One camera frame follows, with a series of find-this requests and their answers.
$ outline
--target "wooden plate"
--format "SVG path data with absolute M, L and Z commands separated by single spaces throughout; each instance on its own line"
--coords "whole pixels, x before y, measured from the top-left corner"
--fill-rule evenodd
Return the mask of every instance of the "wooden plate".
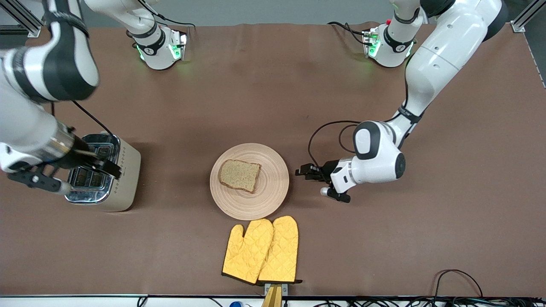
M 229 159 L 262 165 L 254 193 L 220 183 L 220 167 Z M 281 156 L 275 150 L 256 143 L 230 148 L 218 158 L 210 173 L 210 192 L 218 207 L 227 215 L 243 221 L 262 219 L 275 212 L 288 192 L 288 183 L 288 168 Z

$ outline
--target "green led light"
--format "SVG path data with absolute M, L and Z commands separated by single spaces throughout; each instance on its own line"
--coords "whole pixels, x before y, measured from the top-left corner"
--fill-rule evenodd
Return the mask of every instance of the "green led light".
M 178 48 L 177 46 L 172 46 L 172 45 L 170 45 L 170 44 L 169 44 L 169 48 L 170 48 L 170 50 L 171 50 L 171 53 L 173 54 L 173 58 L 174 58 L 175 60 L 178 60 L 178 59 L 181 57 L 181 55 L 180 55 L 180 48 Z

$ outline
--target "brown table surface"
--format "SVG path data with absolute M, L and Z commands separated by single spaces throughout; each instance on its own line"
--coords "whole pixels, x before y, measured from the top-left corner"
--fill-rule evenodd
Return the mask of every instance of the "brown table surface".
M 423 26 L 418 40 L 432 29 Z M 458 268 L 486 296 L 543 296 L 546 93 L 524 35 L 505 27 L 483 44 L 406 141 L 406 174 L 355 187 L 344 204 L 294 176 L 310 162 L 309 136 L 328 121 L 390 118 L 404 99 L 404 73 L 364 59 L 339 30 L 199 27 L 189 62 L 154 71 L 124 29 L 91 29 L 101 84 L 83 105 L 141 152 L 134 206 L 89 211 L 1 176 L 0 293 L 262 293 L 221 276 L 240 222 L 209 191 L 218 156 L 255 142 L 290 170 L 271 219 L 298 222 L 304 282 L 291 294 L 428 295 L 440 270 Z M 101 131 L 71 103 L 59 104 L 57 117 L 80 136 Z M 317 136 L 320 163 L 347 156 L 340 128 Z M 440 294 L 476 290 L 454 274 Z

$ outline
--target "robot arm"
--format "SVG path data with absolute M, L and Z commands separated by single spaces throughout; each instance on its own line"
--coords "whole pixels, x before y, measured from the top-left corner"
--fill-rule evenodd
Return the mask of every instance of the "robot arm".
M 157 2 L 158 0 L 85 0 L 93 11 L 124 25 L 135 40 L 142 60 L 150 68 L 161 70 L 182 59 L 187 37 L 157 23 L 150 7 L 150 4 Z
M 0 166 L 12 180 L 66 194 L 70 186 L 46 165 L 83 166 L 119 178 L 120 169 L 90 153 L 72 129 L 47 113 L 42 102 L 88 98 L 99 83 L 78 0 L 44 1 L 51 40 L 9 50 L 0 60 Z
M 296 174 L 321 172 L 329 184 L 328 188 L 321 189 L 321 194 L 343 202 L 350 201 L 346 192 L 357 184 L 400 178 L 406 166 L 400 151 L 404 140 L 439 92 L 479 45 L 500 30 L 505 20 L 506 7 L 502 0 L 452 1 L 443 8 L 436 29 L 408 60 L 406 100 L 394 116 L 384 122 L 365 121 L 356 127 L 354 157 L 327 162 L 329 166 L 337 163 L 333 169 L 306 168 Z

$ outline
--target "yellow oven mitt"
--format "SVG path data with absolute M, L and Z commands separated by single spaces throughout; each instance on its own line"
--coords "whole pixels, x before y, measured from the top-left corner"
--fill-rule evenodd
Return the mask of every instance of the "yellow oven mitt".
M 298 224 L 291 216 L 273 222 L 273 242 L 258 277 L 260 283 L 289 284 L 296 281 Z
M 273 225 L 261 219 L 251 221 L 244 236 L 243 231 L 235 225 L 229 235 L 222 275 L 254 285 L 273 240 Z

